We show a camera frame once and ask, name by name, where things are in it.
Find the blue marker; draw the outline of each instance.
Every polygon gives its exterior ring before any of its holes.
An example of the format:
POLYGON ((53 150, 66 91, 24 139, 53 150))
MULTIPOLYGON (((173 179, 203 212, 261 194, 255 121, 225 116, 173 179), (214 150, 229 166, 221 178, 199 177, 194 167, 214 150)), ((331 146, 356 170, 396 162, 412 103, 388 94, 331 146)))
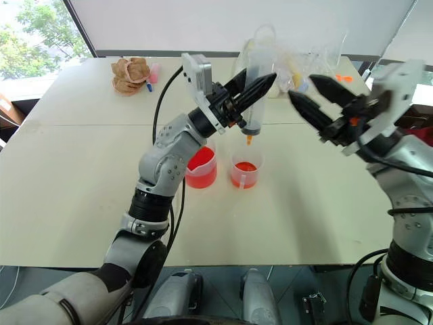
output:
POLYGON ((146 86, 149 89, 149 92, 152 92, 152 85, 146 81, 146 86))

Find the plastic beaker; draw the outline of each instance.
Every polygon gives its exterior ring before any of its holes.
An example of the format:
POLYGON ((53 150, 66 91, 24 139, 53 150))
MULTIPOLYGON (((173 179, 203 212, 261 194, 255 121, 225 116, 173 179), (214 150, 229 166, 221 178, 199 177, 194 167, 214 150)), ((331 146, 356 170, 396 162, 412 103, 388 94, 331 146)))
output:
POLYGON ((257 183, 265 158, 258 150, 248 147, 231 155, 231 183, 240 189, 252 188, 257 183))
POLYGON ((188 162, 185 180, 192 188, 207 188, 217 178, 217 149, 212 140, 197 151, 188 162))

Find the white table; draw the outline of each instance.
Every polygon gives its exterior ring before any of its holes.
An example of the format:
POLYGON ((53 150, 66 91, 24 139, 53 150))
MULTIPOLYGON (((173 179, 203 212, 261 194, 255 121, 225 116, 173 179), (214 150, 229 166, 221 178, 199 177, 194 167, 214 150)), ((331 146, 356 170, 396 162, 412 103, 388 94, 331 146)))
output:
MULTIPOLYGON (((0 153, 1 265, 101 264, 150 147, 160 90, 180 65, 157 59, 156 91, 127 98, 110 84, 113 61, 92 59, 64 71, 0 153)), ((225 82, 232 63, 212 59, 214 80, 225 82)), ((346 58, 339 72, 354 77, 353 92, 368 91, 346 58)), ((159 121, 194 107, 179 78, 159 121)), ((390 205, 365 164, 322 144, 287 99, 267 102, 263 132, 254 139, 266 163, 254 188, 237 190, 227 176, 230 150, 244 135, 234 127, 213 138, 218 177, 204 190, 187 188, 166 265, 354 263, 389 245, 390 205)), ((179 198, 174 205, 178 210, 179 198)))

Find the red liquid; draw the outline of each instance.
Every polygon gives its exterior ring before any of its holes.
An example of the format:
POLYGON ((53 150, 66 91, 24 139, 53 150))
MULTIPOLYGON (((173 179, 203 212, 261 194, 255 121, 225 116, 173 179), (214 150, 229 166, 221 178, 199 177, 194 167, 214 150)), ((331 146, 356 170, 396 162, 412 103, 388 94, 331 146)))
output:
MULTIPOLYGON (((188 163, 188 169, 190 171, 193 171, 199 166, 202 166, 206 163, 208 163, 213 157, 215 153, 212 151, 212 149, 208 147, 203 147, 188 163)), ((210 186, 214 180, 217 178, 217 166, 215 167, 207 174, 201 175, 201 176, 193 176, 193 175, 186 175, 186 181, 189 186, 192 188, 207 188, 210 186)))
MULTIPOLYGON (((251 162, 248 162, 248 161, 238 162, 235 166, 238 169, 240 169, 241 171, 256 171, 257 170, 257 168, 251 162)), ((231 177, 231 183, 234 186, 236 186, 237 188, 240 186, 240 184, 236 180, 234 180, 234 178, 232 178, 232 177, 231 177)), ((244 188, 252 188, 254 185, 256 185, 256 181, 254 183, 244 185, 244 188)))

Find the white wall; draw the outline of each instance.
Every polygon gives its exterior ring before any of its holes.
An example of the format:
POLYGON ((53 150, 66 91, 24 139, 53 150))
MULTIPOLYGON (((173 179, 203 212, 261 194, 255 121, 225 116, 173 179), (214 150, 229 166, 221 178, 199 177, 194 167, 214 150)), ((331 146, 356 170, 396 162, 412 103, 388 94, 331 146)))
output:
POLYGON ((385 59, 423 59, 433 66, 433 1, 418 0, 407 21, 387 49, 385 59))
POLYGON ((380 55, 412 0, 72 0, 96 50, 239 51, 272 22, 294 47, 333 41, 380 55))

